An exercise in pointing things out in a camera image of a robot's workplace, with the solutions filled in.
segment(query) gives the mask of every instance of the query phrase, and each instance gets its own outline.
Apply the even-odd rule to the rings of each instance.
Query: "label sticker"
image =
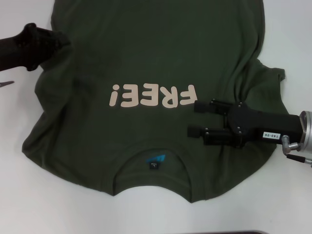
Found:
[[[159,163],[158,162],[150,162],[150,169],[151,170],[158,170]]]
[[[263,138],[279,140],[280,137],[281,137],[280,133],[268,133],[268,132],[263,133]]]

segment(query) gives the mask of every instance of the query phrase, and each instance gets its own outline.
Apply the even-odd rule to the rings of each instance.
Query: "white table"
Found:
[[[261,61],[286,69],[283,101],[291,114],[312,111],[312,1],[265,0]],[[35,22],[50,28],[53,0],[0,0],[0,38]],[[21,153],[42,110],[34,94],[41,68],[0,73],[1,234],[177,234],[262,230],[312,233],[312,169],[278,148],[253,176],[226,194],[190,204],[159,187],[132,188],[111,197],[66,182]]]

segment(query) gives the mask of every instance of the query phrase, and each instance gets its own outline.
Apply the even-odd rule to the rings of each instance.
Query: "olive green t-shirt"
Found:
[[[42,168],[111,195],[155,185],[195,202],[274,151],[187,138],[189,124],[223,128],[222,116],[194,113],[195,100],[286,113],[284,71],[257,60],[261,0],[56,0],[52,27],[72,45],[42,64],[36,85],[44,112],[23,152]]]

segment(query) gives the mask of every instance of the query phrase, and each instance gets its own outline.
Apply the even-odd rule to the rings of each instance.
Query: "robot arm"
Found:
[[[188,127],[188,136],[202,137],[205,145],[241,148],[248,141],[261,140],[281,144],[289,159],[312,164],[312,159],[290,154],[292,150],[312,153],[311,112],[303,111],[300,116],[272,114],[252,110],[243,102],[230,104],[215,99],[210,103],[196,101],[194,111],[215,113],[227,119],[224,129]]]
[[[70,42],[61,32],[37,28],[29,23],[15,37],[0,40],[0,71],[24,66],[34,71]],[[0,83],[0,87],[13,83]]]

